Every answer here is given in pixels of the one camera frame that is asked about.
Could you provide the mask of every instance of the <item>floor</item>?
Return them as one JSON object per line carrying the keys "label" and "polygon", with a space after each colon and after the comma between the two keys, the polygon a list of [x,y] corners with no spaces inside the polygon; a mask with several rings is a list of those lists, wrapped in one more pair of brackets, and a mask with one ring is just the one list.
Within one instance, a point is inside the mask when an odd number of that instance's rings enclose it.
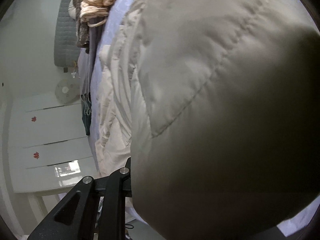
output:
{"label": "floor", "polygon": [[[150,226],[138,220],[133,220],[129,224],[134,226],[134,229],[129,229],[130,237],[133,240],[165,240]],[[97,239],[98,239],[98,235],[95,235],[94,240],[97,240]]]}

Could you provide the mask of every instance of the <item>silver screw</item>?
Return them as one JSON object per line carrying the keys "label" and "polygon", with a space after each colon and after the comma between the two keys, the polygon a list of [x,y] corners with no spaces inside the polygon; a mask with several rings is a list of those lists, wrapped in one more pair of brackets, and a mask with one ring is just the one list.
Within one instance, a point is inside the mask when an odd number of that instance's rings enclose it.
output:
{"label": "silver screw", "polygon": [[90,183],[92,181],[92,178],[90,177],[90,176],[86,176],[86,177],[84,177],[83,179],[82,179],[82,182],[84,183],[84,184],[88,184],[88,183]]}
{"label": "silver screw", "polygon": [[121,174],[127,174],[128,172],[129,172],[129,169],[126,168],[126,167],[123,167],[123,168],[120,169],[120,173]]}

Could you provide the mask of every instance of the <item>duvet seam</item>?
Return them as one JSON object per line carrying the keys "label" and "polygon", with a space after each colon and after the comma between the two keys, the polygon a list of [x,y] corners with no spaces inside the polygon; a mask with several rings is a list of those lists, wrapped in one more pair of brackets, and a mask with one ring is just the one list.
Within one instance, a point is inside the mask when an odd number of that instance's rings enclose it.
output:
{"label": "duvet seam", "polygon": [[242,38],[244,37],[244,34],[247,33],[247,31],[249,31],[250,27],[253,25],[253,23],[258,19],[259,14],[265,9],[267,8],[267,5],[269,4],[271,0],[264,0],[262,2],[262,4],[260,6],[258,6],[258,8],[255,10],[255,12],[252,13],[252,15],[245,19],[243,24],[244,26],[242,27],[240,25],[240,30],[238,31],[238,34],[236,35],[236,41],[233,43],[233,46],[230,49],[227,49],[224,53],[224,55],[222,56],[220,62],[217,64],[217,66],[212,70],[212,73],[210,74],[209,78],[203,83],[203,85],[200,87],[200,89],[193,95],[193,97],[185,104],[185,106],[180,110],[180,112],[175,116],[175,118],[168,123],[159,133],[153,135],[152,134],[152,129],[151,129],[151,137],[152,138],[156,138],[159,135],[161,135],[165,130],[167,130],[167,128],[169,126],[171,126],[173,124],[173,122],[182,114],[182,112],[193,102],[193,100],[195,99],[195,97],[201,92],[201,90],[205,87],[205,85],[212,79],[213,74],[215,72],[216,69],[220,68],[223,66],[223,62],[225,59],[228,58],[228,56],[230,55],[230,53],[237,48],[237,45],[239,44],[239,42],[242,40]]}

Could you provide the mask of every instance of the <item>gray padded headboard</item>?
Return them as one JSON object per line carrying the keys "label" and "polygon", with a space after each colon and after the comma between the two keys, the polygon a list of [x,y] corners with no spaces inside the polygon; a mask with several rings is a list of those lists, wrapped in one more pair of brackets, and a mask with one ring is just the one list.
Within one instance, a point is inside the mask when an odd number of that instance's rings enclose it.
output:
{"label": "gray padded headboard", "polygon": [[76,46],[76,21],[68,12],[71,0],[61,0],[54,37],[54,64],[58,67],[73,67],[78,61],[80,48]]}

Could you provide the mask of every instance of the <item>red paper-cut decoration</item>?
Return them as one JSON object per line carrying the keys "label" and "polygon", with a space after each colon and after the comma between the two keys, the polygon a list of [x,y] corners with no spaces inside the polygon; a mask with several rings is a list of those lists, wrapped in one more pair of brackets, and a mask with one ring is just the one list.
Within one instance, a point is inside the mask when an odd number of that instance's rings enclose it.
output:
{"label": "red paper-cut decoration", "polygon": [[33,157],[36,158],[36,159],[39,159],[39,153],[38,152],[34,153]]}

